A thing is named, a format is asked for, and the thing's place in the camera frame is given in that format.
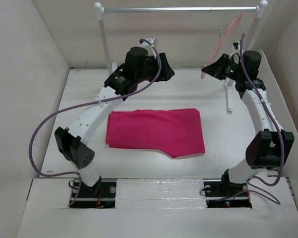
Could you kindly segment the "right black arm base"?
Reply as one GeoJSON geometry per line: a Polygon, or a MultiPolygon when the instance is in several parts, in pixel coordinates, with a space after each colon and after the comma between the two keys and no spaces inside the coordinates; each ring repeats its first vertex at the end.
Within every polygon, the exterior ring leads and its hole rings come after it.
{"type": "Polygon", "coordinates": [[[200,195],[207,208],[252,208],[246,183],[231,183],[227,173],[221,178],[203,179],[200,195]]]}

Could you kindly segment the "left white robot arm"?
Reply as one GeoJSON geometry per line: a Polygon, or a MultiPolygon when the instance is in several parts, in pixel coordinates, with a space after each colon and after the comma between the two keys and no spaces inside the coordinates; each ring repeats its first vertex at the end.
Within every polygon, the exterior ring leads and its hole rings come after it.
{"type": "Polygon", "coordinates": [[[157,38],[151,37],[130,48],[124,63],[105,80],[93,104],[68,127],[58,127],[55,131],[59,152],[77,168],[83,190],[89,196],[97,196],[101,190],[101,176],[93,162],[95,152],[88,147],[98,127],[128,97],[141,92],[140,83],[164,82],[175,75],[166,54],[154,49],[156,44],[157,38]]]}

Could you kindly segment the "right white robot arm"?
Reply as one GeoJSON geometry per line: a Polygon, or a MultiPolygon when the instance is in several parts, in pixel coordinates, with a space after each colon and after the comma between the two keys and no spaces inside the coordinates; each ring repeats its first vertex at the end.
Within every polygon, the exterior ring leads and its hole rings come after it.
{"type": "Polygon", "coordinates": [[[218,80],[230,79],[251,116],[255,137],[245,151],[245,158],[238,165],[227,169],[222,175],[220,190],[225,195],[237,191],[238,184],[246,183],[264,170],[278,169],[282,173],[294,143],[292,132],[287,132],[278,123],[270,103],[266,86],[259,79],[261,55],[256,51],[240,51],[238,62],[233,56],[223,54],[202,72],[218,80]]]}

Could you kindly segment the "pink trousers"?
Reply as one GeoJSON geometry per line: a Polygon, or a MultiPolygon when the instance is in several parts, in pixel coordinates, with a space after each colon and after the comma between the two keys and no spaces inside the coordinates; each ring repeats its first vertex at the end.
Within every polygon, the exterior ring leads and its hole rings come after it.
{"type": "Polygon", "coordinates": [[[158,150],[171,158],[206,151],[200,112],[195,108],[112,112],[106,144],[111,148],[158,150]]]}

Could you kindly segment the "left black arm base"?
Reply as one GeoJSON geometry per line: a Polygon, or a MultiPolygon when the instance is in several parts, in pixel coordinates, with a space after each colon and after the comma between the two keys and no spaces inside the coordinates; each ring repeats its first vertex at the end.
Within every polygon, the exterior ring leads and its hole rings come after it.
{"type": "Polygon", "coordinates": [[[68,183],[71,188],[71,196],[69,200],[70,208],[77,209],[112,209],[115,208],[116,202],[116,179],[104,179],[100,188],[96,189],[93,194],[84,184],[81,185],[78,191],[79,182],[70,180],[68,183]]]}

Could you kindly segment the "pink plastic hanger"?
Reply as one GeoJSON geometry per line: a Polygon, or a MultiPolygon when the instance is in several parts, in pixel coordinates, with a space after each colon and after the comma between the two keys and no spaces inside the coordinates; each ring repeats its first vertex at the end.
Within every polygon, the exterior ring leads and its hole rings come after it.
{"type": "Polygon", "coordinates": [[[210,64],[212,64],[212,62],[216,58],[219,51],[222,49],[222,47],[224,46],[226,41],[229,39],[231,34],[234,32],[234,30],[237,27],[237,25],[239,24],[241,18],[242,18],[242,13],[239,12],[237,14],[237,16],[233,19],[233,21],[230,23],[230,25],[227,27],[225,32],[222,35],[220,35],[220,39],[219,39],[215,49],[213,50],[212,54],[210,55],[208,61],[204,65],[204,67],[209,66],[210,64]]]}

